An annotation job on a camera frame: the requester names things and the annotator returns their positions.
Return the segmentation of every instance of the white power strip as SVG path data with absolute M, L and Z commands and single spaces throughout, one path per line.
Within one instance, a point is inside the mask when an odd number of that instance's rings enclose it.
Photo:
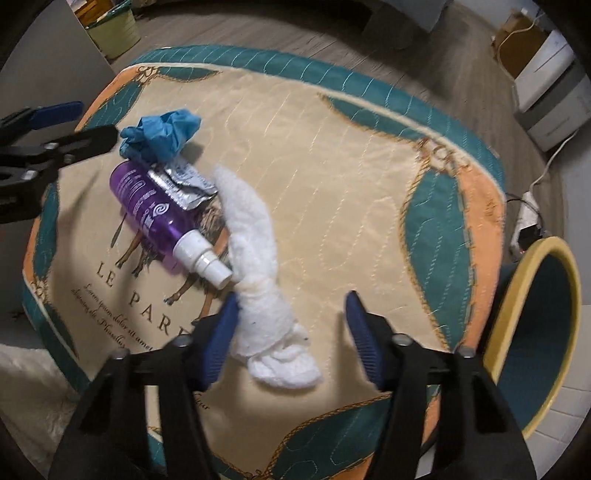
M 534 195 L 531 192 L 525 192 L 521 199 L 529 203 L 536 210 L 540 209 L 538 203 L 535 201 Z M 538 223 L 538 212 L 532 210 L 529 205 L 524 202 L 520 202 L 520 204 L 519 216 L 517 217 L 515 230 L 513 231 L 513 236 L 511 237 L 511 253 L 515 258 L 521 258 L 521 248 L 517 243 L 519 232 L 521 232 L 524 228 L 536 225 Z

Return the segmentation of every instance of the blue nitrile glove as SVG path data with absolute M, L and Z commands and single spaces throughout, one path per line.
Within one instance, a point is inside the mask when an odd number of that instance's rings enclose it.
M 121 131 L 124 140 L 119 154 L 148 165 L 168 163 L 176 158 L 200 126 L 201 118 L 185 108 L 160 116 L 143 116 L 137 127 Z

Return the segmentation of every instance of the bottle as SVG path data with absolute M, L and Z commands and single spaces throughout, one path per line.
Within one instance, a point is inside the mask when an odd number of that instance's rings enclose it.
M 218 290 L 228 284 L 231 270 L 195 230 L 187 212 L 151 180 L 146 167 L 132 160 L 124 161 L 111 173 L 109 186 L 160 253 L 172 255 L 189 272 L 205 278 Z

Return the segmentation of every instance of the wooden floor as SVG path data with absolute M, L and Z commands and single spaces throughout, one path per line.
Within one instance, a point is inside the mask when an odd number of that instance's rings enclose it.
M 120 71 L 154 48 L 207 43 L 279 50 L 341 65 L 396 85 L 457 118 L 499 154 L 507 192 L 521 195 L 528 189 L 545 159 L 513 117 L 512 84 L 492 58 L 494 32 L 488 24 L 452 4 L 430 35 L 395 51 L 368 40 L 356 23 L 295 2 L 162 5 L 145 10 L 138 19 L 141 41 L 113 67 Z M 551 169 L 534 194 L 546 228 L 562 236 L 563 197 L 557 170 Z M 518 203 L 508 207 L 508 236 Z

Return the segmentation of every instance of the beige fabric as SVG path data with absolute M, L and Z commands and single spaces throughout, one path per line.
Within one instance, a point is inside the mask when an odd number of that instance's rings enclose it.
M 310 351 L 325 382 L 311 391 L 273 391 L 227 361 L 222 381 L 198 404 L 212 450 L 243 471 L 264 469 L 302 422 L 378 395 L 365 380 L 343 322 L 349 290 L 358 290 L 367 308 L 389 318 L 396 330 L 425 347 L 442 348 L 398 241 L 399 212 L 419 172 L 417 146 L 358 127 L 323 95 L 315 86 L 236 69 L 189 83 L 154 77 L 119 124 L 190 109 L 203 123 L 184 156 L 206 176 L 216 163 L 237 172 L 271 212 L 280 287 L 310 332 Z M 138 339 L 159 348 L 181 328 L 189 330 L 204 302 L 193 287 L 172 306 L 163 303 L 185 277 L 153 262 L 135 279 L 139 249 L 121 270 L 115 267 L 135 234 L 124 224 L 110 248 L 121 213 L 108 180 L 121 161 L 114 150 L 65 169 L 60 178 L 48 296 L 90 377 L 118 344 L 142 352 Z M 218 305 L 216 300 L 212 310 Z M 153 389 L 148 415 L 156 427 Z

